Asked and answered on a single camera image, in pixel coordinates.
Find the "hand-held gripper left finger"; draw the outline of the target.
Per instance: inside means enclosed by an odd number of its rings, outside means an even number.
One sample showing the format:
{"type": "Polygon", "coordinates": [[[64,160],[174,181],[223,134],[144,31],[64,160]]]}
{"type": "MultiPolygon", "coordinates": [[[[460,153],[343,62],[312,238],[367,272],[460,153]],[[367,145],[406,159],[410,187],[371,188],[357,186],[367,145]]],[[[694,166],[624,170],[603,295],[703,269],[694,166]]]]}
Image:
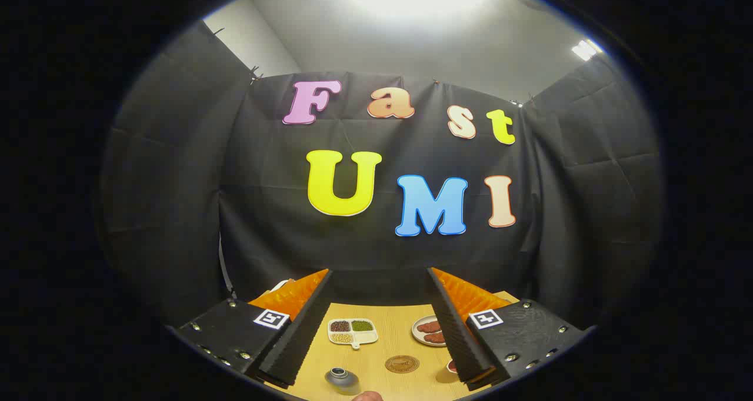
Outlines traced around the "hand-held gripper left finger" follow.
{"type": "Polygon", "coordinates": [[[224,368],[286,388],[294,384],[331,303],[328,269],[242,303],[227,299],[176,329],[224,368]]]}

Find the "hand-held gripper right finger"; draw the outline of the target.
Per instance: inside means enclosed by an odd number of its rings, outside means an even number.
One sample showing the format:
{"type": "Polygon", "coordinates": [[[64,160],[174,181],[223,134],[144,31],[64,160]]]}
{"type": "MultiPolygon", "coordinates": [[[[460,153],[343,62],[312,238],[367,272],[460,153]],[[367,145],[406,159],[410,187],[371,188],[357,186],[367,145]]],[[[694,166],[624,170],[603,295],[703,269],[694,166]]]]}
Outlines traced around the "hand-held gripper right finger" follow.
{"type": "Polygon", "coordinates": [[[589,334],[537,301],[511,302],[443,270],[426,272],[431,307],[470,390],[527,377],[589,334]]]}

